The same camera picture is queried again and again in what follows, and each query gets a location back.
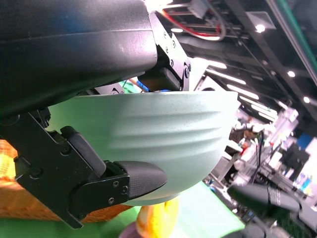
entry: computer monitor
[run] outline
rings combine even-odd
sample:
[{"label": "computer monitor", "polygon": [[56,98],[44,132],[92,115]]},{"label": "computer monitor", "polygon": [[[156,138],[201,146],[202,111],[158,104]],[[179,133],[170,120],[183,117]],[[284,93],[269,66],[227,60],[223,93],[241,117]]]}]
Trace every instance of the computer monitor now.
[{"label": "computer monitor", "polygon": [[304,149],[295,143],[293,143],[288,150],[283,153],[280,162],[287,168],[292,168],[294,170],[293,174],[289,178],[291,181],[294,181],[300,174],[305,163],[309,159],[309,156],[310,155]]}]

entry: green floor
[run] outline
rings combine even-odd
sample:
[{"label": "green floor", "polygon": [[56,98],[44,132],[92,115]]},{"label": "green floor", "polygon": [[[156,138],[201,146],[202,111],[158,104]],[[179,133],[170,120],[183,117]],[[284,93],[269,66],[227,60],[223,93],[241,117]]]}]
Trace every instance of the green floor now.
[{"label": "green floor", "polygon": [[[110,222],[85,224],[79,230],[72,230],[62,222],[2,219],[0,238],[117,238],[135,221],[139,210],[140,207],[134,207]],[[220,238],[243,227],[202,182],[180,195],[177,230],[188,238]]]}]

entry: light green bowl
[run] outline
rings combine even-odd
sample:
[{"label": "light green bowl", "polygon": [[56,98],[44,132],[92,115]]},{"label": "light green bowl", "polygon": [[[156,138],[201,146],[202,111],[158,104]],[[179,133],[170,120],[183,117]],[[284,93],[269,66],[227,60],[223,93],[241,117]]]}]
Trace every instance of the light green bowl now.
[{"label": "light green bowl", "polygon": [[81,96],[50,107],[49,130],[74,127],[103,160],[159,166],[167,184],[128,203],[149,205],[175,197],[213,170],[237,107],[234,92]]}]

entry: purple object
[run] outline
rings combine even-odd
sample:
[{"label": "purple object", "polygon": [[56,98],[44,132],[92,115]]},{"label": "purple object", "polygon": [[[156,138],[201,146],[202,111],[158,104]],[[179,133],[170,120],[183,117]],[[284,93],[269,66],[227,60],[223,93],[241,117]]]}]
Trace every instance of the purple object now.
[{"label": "purple object", "polygon": [[132,222],[123,230],[119,238],[142,238],[142,236],[138,234],[135,222]]}]

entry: woven basket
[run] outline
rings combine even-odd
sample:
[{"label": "woven basket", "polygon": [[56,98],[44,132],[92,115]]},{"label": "woven basket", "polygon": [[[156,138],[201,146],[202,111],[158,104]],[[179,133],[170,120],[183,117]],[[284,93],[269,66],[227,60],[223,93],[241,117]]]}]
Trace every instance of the woven basket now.
[{"label": "woven basket", "polygon": [[[16,150],[5,140],[0,140],[0,218],[60,221],[28,191],[15,182],[13,158]],[[83,222],[109,221],[131,206],[116,205],[89,214]]]}]

